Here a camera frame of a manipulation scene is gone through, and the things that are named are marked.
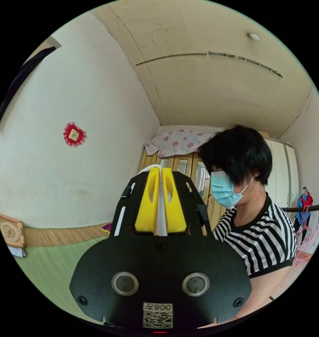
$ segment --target short black hair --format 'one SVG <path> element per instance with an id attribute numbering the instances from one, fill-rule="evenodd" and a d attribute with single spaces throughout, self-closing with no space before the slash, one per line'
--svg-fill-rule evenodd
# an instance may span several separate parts
<path id="1" fill-rule="evenodd" d="M 262 135 L 242 125 L 234 125 L 216 133 L 198 149 L 209 174 L 212 166 L 223 170 L 234 183 L 241 185 L 245 178 L 259 172 L 256 180 L 267 185 L 272 171 L 272 152 Z"/>

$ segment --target black pole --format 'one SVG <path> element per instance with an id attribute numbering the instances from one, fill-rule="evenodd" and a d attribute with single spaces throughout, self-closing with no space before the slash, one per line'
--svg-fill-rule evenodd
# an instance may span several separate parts
<path id="1" fill-rule="evenodd" d="M 319 211 L 319 205 L 314 205 L 314 206 L 309 206 L 309 207 L 293 207 L 293 208 L 289 208 L 289 207 L 282 207 L 281 208 L 283 211 L 285 212 L 303 212 L 303 210 L 305 212 L 314 212 L 314 211 Z"/>

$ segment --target black and white striped shirt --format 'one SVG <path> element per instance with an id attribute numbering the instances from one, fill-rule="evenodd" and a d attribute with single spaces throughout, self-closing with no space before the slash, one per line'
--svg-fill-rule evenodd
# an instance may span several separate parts
<path id="1" fill-rule="evenodd" d="M 296 253 L 293 223 L 268 194 L 263 209 L 252 222 L 235 227 L 235 215 L 235 207 L 226 210 L 213 233 L 242 257 L 250 278 L 292 265 Z"/>

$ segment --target person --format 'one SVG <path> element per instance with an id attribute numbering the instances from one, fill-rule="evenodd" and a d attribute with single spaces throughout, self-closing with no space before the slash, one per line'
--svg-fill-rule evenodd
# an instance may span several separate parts
<path id="1" fill-rule="evenodd" d="M 212 195 L 226 208 L 213 235 L 242 257 L 252 285 L 246 303 L 227 323 L 260 309 L 281 283 L 295 258 L 295 230 L 265 190 L 273 160 L 258 131 L 235 125 L 198 152 L 211 176 Z M 214 325 L 217 319 L 207 326 Z"/>

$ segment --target wooden clock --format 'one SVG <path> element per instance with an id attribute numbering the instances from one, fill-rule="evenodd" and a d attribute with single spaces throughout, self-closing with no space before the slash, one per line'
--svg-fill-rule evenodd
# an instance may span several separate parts
<path id="1" fill-rule="evenodd" d="M 25 248 L 24 228 L 19 220 L 0 214 L 0 230 L 8 246 Z"/>

